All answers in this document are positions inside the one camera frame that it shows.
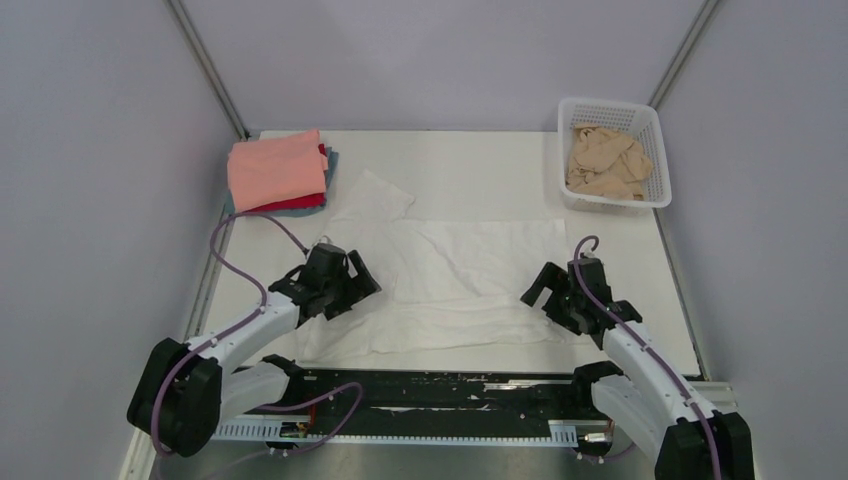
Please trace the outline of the white t-shirt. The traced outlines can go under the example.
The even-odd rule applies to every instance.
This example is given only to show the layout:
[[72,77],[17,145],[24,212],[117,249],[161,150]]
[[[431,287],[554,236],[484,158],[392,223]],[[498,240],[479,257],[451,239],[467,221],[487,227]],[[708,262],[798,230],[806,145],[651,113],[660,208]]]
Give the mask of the white t-shirt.
[[364,171],[324,236],[357,251],[380,292],[298,330],[309,361],[480,345],[585,344],[521,302],[547,262],[563,265],[560,219],[462,222],[408,217],[413,195]]

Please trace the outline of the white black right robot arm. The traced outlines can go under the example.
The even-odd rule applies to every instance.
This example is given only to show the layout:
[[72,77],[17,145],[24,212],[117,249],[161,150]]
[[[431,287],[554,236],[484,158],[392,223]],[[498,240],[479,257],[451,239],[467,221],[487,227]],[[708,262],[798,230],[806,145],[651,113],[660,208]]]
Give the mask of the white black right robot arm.
[[723,413],[654,345],[637,309],[616,300],[602,262],[546,263],[522,303],[590,337],[607,360],[573,372],[571,403],[584,417],[605,415],[652,460],[657,479],[753,479],[752,435],[737,412]]

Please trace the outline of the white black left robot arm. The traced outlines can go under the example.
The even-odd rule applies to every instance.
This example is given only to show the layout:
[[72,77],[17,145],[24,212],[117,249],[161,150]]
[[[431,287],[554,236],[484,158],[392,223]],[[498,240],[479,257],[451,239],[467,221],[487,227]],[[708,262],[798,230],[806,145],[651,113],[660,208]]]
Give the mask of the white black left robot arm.
[[315,317],[332,320],[380,292],[356,250],[318,243],[304,264],[259,288],[259,300],[220,331],[152,349],[127,409],[128,422],[165,455],[198,453],[223,422],[254,410],[292,414],[306,399],[305,371],[268,355],[243,364],[271,341]]

